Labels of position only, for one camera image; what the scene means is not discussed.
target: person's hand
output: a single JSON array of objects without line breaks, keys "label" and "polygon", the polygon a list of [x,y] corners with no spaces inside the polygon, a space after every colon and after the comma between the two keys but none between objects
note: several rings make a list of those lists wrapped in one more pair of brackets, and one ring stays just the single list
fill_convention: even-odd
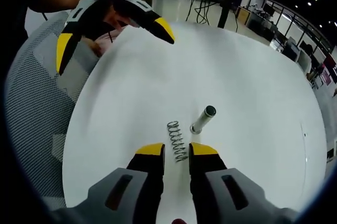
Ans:
[{"label": "person's hand", "polygon": [[95,53],[98,58],[102,56],[101,47],[96,42],[86,37],[82,37],[82,41],[84,41],[89,46],[89,48]]},{"label": "person's hand", "polygon": [[115,11],[114,6],[111,5],[107,14],[105,15],[104,22],[107,22],[108,24],[112,25],[116,30],[119,32],[122,31],[122,27],[119,22],[123,22],[127,25],[132,25],[134,27],[137,27],[135,24],[131,22],[131,19],[128,17],[121,16],[118,12]]}]

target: coil spring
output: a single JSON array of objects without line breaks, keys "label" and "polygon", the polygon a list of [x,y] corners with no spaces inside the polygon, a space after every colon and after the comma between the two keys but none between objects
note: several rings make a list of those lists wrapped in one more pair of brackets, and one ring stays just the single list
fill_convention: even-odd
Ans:
[{"label": "coil spring", "polygon": [[184,146],[183,138],[179,128],[178,121],[171,121],[167,124],[168,134],[173,146],[175,161],[180,162],[187,159],[186,147]]}]

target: chair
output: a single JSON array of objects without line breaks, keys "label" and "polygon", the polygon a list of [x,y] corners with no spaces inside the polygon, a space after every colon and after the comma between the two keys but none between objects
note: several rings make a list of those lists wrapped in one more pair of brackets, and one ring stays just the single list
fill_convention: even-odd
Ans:
[{"label": "chair", "polygon": [[297,60],[297,64],[301,67],[304,74],[308,74],[311,71],[311,58],[302,49]]},{"label": "chair", "polygon": [[8,137],[33,188],[50,210],[65,207],[62,157],[75,103],[96,56],[80,42],[64,74],[56,73],[56,42],[68,14],[43,23],[17,52],[5,81]]}]

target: metal cylinder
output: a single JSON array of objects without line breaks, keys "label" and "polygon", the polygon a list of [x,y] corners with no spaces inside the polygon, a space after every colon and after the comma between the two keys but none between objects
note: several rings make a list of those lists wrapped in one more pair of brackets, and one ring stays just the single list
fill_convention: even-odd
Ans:
[{"label": "metal cylinder", "polygon": [[208,105],[205,110],[200,114],[199,118],[190,126],[191,133],[199,134],[202,128],[216,115],[216,109]]}]

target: white round table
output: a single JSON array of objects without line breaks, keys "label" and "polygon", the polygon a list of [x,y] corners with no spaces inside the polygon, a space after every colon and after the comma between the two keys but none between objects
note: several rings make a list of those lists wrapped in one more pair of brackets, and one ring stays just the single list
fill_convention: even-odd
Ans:
[{"label": "white round table", "polygon": [[[63,155],[68,207],[125,167],[143,145],[166,144],[157,223],[196,223],[188,161],[175,163],[166,125],[178,120],[186,146],[215,148],[228,168],[261,186],[279,208],[301,210],[322,183],[326,142],[321,112],[301,69],[245,36],[173,23],[176,42],[126,28],[89,76],[74,109]],[[207,105],[216,116],[199,135],[189,127]]]}]

